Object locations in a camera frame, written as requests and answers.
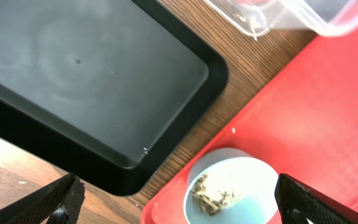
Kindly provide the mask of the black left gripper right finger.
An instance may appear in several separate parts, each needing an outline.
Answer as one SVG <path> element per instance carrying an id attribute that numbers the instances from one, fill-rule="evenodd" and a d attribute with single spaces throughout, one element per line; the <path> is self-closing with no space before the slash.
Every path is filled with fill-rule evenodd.
<path id="1" fill-rule="evenodd" d="M 278 176 L 275 200 L 283 224 L 356 224 L 358 212 L 288 174 Z"/>

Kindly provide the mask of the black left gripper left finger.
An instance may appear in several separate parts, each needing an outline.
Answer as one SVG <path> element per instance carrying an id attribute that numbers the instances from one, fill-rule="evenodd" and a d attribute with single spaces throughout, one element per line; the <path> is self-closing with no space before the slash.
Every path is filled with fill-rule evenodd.
<path id="1" fill-rule="evenodd" d="M 72 173 L 0 210 L 0 224 L 76 224 L 85 186 Z"/>

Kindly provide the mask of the small blue bowl with food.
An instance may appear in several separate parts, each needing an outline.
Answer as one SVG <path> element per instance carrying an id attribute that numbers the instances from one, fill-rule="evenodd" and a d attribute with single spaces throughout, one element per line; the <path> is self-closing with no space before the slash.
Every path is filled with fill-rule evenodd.
<path id="1" fill-rule="evenodd" d="M 190 169 L 183 199 L 187 223 L 268 223 L 278 208 L 276 171 L 236 148 L 211 151 Z"/>

